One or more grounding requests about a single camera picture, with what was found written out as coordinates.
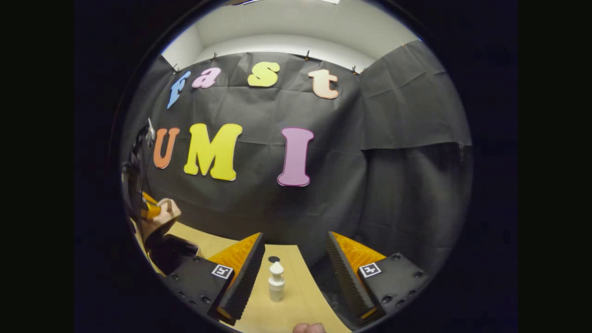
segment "blue letter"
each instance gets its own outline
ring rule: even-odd
[[[166,106],[167,109],[179,99],[179,91],[185,86],[185,79],[188,78],[190,74],[191,72],[183,74],[183,76],[170,88],[170,99],[169,105]]]

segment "fingertip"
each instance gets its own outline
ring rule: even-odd
[[[325,331],[325,327],[323,326],[323,324],[317,322],[317,323],[309,325],[306,328],[305,333],[327,333],[327,332]]]
[[[308,328],[308,324],[298,324],[292,330],[292,333],[307,333],[306,329]]]

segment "peach letter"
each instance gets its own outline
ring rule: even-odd
[[[337,82],[335,75],[329,75],[327,69],[319,69],[308,73],[308,76],[313,78],[313,91],[316,96],[332,100],[339,96],[339,92],[329,88],[329,81]]]

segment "wooden table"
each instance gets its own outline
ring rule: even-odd
[[[237,242],[195,230],[179,222],[168,233],[196,243],[204,258],[209,258]],[[269,299],[267,280],[271,276],[271,262],[268,260],[270,256],[278,257],[284,267],[284,298],[278,303]],[[245,333],[291,333],[296,324],[303,322],[321,322],[330,333],[351,332],[339,320],[318,289],[298,247],[265,244],[265,254],[249,302],[242,319],[231,327]]]

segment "yellow letter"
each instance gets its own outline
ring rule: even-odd
[[[253,66],[253,73],[249,75],[247,81],[249,85],[257,87],[271,87],[278,81],[279,64],[276,62],[260,62]]]
[[[189,132],[191,132],[191,142],[189,143],[187,164],[183,167],[185,173],[197,175],[198,168],[195,164],[195,157],[197,156],[201,174],[205,176],[215,157],[214,167],[210,172],[212,178],[235,180],[236,172],[232,168],[234,145],[236,144],[236,138],[243,133],[243,128],[237,124],[225,124],[214,136],[211,143],[205,124],[194,124],[189,128]]]

